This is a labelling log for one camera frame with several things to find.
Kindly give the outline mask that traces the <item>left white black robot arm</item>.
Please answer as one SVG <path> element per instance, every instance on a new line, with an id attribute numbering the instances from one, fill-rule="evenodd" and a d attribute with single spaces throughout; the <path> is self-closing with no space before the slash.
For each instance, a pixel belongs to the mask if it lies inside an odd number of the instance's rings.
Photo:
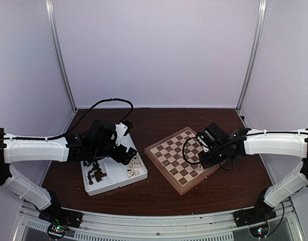
<path id="1" fill-rule="evenodd" d="M 6 134 L 0 128 L 0 187 L 32 203 L 45 219 L 60 223 L 69 214 L 61 207 L 56 194 L 27 180 L 11 164 L 22 161 L 92 164 L 112 158 L 127 165 L 137 154 L 137 150 L 121 143 L 131 128 L 129 121 L 114 124 L 97 119 L 80 134 L 66 132 L 56 137 L 21 137 Z"/>

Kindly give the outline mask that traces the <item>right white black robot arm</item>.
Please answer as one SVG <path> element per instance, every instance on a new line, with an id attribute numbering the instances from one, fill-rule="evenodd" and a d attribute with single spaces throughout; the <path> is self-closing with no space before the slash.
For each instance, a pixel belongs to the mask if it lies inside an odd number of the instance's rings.
<path id="1" fill-rule="evenodd" d="M 294 131 L 238 128 L 229 135 L 216 123 L 211 123 L 195 137 L 203 148 L 198 156 L 205 169 L 243 156 L 274 155 L 300 159 L 289 174 L 260 194 L 250 212 L 254 221 L 262 221 L 281 201 L 308 186 L 308 127 Z"/>

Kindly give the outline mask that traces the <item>pile of light chess pieces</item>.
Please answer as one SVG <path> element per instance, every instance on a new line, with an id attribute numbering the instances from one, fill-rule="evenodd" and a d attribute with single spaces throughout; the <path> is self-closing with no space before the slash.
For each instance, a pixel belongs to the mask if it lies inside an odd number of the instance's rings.
<path id="1" fill-rule="evenodd" d="M 137 157 L 134 157 L 127 166 L 127 175 L 129 178 L 135 177 L 141 174 L 141 162 Z"/>

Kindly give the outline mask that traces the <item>pile of dark chess pieces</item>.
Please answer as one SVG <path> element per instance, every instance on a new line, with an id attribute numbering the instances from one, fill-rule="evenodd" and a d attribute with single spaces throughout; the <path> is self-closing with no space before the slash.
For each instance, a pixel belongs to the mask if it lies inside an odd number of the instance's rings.
<path id="1" fill-rule="evenodd" d="M 93 179 L 99 183 L 107 173 L 103 172 L 98 162 L 92 163 L 92 168 L 87 172 L 87 180 L 89 185 L 93 185 Z"/>

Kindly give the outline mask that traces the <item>wooden chess board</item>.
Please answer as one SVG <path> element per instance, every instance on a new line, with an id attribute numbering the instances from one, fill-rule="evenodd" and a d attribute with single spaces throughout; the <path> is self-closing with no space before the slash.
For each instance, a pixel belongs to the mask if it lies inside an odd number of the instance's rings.
<path id="1" fill-rule="evenodd" d="M 201 165 L 188 163 L 198 162 L 198 154 L 203 150 L 194 137 L 195 131 L 185 127 L 144 149 L 146 156 L 181 195 L 219 168 L 219 165 L 215 165 L 204 169 Z M 187 139 L 190 141 L 186 144 L 184 153 L 188 162 L 182 155 L 182 147 Z"/>

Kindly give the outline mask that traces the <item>right controller board with LEDs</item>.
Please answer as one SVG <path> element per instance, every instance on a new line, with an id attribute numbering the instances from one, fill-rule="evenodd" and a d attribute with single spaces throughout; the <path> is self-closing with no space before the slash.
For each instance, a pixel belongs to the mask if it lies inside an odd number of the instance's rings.
<path id="1" fill-rule="evenodd" d="M 261 239 L 268 235 L 269 233 L 269 227 L 267 226 L 255 226 L 249 228 L 249 233 L 252 237 Z"/>

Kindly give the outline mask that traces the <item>controller board with leds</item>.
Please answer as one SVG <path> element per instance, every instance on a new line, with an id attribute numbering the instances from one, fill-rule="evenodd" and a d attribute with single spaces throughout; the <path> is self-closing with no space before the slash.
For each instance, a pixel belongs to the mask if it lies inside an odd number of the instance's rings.
<path id="1" fill-rule="evenodd" d="M 60 239 L 67 234 L 67 231 L 68 229 L 63 226 L 51 224 L 47 228 L 47 235 L 52 239 Z"/>
<path id="2" fill-rule="evenodd" d="M 269 227 L 267 226 L 255 226 L 249 228 L 249 233 L 252 237 L 261 239 L 268 235 L 269 233 Z"/>

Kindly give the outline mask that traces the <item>left controller board with LEDs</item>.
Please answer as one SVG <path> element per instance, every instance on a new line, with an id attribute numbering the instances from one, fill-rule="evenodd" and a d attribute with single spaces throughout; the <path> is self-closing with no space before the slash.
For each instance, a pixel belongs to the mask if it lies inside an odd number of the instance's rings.
<path id="1" fill-rule="evenodd" d="M 52 239 L 60 239 L 67 234 L 67 231 L 68 229 L 63 226 L 51 224 L 47 228 L 47 235 Z"/>

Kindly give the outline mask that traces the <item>white plastic compartment tray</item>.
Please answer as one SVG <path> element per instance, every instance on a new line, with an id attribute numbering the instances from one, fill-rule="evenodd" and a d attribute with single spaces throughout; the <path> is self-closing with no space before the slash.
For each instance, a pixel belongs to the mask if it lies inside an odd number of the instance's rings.
<path id="1" fill-rule="evenodd" d="M 146 179 L 148 177 L 148 170 L 143 163 L 140 154 L 136 154 L 135 157 L 140 160 L 142 165 L 140 175 L 129 178 L 127 175 L 127 165 L 117 163 L 112 158 L 104 158 L 99 160 L 98 163 L 102 171 L 107 173 L 107 176 L 104 177 L 99 183 L 93 179 L 93 185 L 89 185 L 87 180 L 87 172 L 92 168 L 92 165 L 87 166 L 81 162 L 80 165 L 86 193 L 89 196 L 94 196 Z"/>

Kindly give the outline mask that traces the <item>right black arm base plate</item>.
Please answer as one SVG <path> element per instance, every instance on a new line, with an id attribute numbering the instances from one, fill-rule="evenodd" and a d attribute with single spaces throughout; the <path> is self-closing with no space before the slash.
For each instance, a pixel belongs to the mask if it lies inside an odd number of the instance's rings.
<path id="1" fill-rule="evenodd" d="M 276 218 L 276 212 L 273 210 L 264 211 L 258 208 L 241 209 L 233 213 L 236 227 L 253 225 L 266 222 L 269 219 Z"/>

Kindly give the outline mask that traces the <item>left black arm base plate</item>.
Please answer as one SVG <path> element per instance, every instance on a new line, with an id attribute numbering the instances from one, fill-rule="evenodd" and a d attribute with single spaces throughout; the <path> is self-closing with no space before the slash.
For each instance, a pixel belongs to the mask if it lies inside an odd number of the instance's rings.
<path id="1" fill-rule="evenodd" d="M 48 212 L 46 210 L 39 211 L 39 218 L 54 225 L 60 225 L 65 228 L 73 227 L 79 228 L 83 214 L 78 211 L 71 211 L 67 209 L 56 210 Z"/>

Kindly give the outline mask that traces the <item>front aluminium frame rail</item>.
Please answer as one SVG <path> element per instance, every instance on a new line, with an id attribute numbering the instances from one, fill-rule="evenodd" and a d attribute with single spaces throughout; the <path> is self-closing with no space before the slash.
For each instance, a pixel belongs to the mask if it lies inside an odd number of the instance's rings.
<path id="1" fill-rule="evenodd" d="M 70 227 L 60 240 L 306 240 L 290 199 L 283 208 L 275 208 L 277 217 L 266 222 L 238 227 L 233 213 L 237 210 L 208 214 L 176 216 L 129 216 L 80 211 L 79 228 Z M 269 224 L 266 238 L 250 234 L 253 227 Z M 39 219 L 39 212 L 24 201 L 17 215 L 11 240 L 52 240 L 47 235 L 50 225 Z"/>

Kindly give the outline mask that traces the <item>right aluminium frame post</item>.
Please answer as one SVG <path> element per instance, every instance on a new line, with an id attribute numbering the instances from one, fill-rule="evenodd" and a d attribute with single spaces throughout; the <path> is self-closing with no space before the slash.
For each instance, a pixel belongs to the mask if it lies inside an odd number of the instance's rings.
<path id="1" fill-rule="evenodd" d="M 236 112 L 238 113 L 239 117 L 243 121 L 245 120 L 245 116 L 243 114 L 243 104 L 247 96 L 249 84 L 252 79 L 253 70 L 255 67 L 256 59 L 257 59 L 257 52 L 259 50 L 262 33 L 264 29 L 266 10 L 267 10 L 267 0 L 260 0 L 259 6 L 258 6 L 256 25 L 255 25 L 255 31 L 254 31 L 253 41 L 252 41 L 250 57 L 249 57 L 249 61 L 248 61 L 248 65 L 247 65 L 247 69 L 246 69 L 246 73 L 244 77 L 243 86 L 242 86 L 239 100 L 236 106 Z"/>

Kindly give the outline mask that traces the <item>aluminium frame post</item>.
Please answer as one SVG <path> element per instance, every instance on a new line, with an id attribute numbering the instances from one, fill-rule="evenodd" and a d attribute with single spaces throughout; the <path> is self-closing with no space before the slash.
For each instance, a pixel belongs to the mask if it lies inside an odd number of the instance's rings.
<path id="1" fill-rule="evenodd" d="M 77 107 L 76 107 L 74 97 L 72 94 L 72 90 L 71 90 L 71 87 L 68 81 L 67 72 L 65 69 L 64 59 L 63 59 L 59 36 L 58 36 L 58 30 L 57 30 L 56 18 L 55 18 L 55 12 L 54 12 L 54 2 L 52 0 L 45 0 L 45 4 L 46 4 L 46 11 L 47 11 L 48 21 L 50 25 L 53 45 L 54 45 L 55 54 L 56 54 L 57 65 L 58 65 L 59 72 L 60 72 L 60 77 L 64 85 L 64 90 L 65 90 L 67 99 L 69 101 L 70 108 L 73 112 L 76 112 Z"/>
<path id="2" fill-rule="evenodd" d="M 259 6 L 258 6 L 256 25 L 255 25 L 255 31 L 254 31 L 253 41 L 252 41 L 250 57 L 249 57 L 249 61 L 248 61 L 248 65 L 247 65 L 247 69 L 246 69 L 246 73 L 244 77 L 243 86 L 242 86 L 239 100 L 236 106 L 236 112 L 238 113 L 239 117 L 243 121 L 245 120 L 245 116 L 243 114 L 243 104 L 247 96 L 249 84 L 252 79 L 253 70 L 255 67 L 256 59 L 257 59 L 257 52 L 259 50 L 262 33 L 264 29 L 266 10 L 267 10 L 267 0 L 260 0 Z"/>

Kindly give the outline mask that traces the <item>left aluminium frame post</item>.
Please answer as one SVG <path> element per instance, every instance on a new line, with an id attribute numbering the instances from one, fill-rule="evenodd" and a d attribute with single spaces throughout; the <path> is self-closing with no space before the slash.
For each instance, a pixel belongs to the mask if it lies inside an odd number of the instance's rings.
<path id="1" fill-rule="evenodd" d="M 72 94 L 72 90 L 71 90 L 71 87 L 68 81 L 67 72 L 65 69 L 64 59 L 63 59 L 59 36 L 58 36 L 58 30 L 57 30 L 56 18 L 55 18 L 55 12 L 54 12 L 54 2 L 52 0 L 45 0 L 45 4 L 46 4 L 46 11 L 47 11 L 48 21 L 50 25 L 53 45 L 54 45 L 55 54 L 56 54 L 57 65 L 58 65 L 59 72 L 60 72 L 60 77 L 64 85 L 64 90 L 65 90 L 67 99 L 69 101 L 70 108 L 73 112 L 76 112 L 77 107 L 76 107 L 74 97 Z"/>

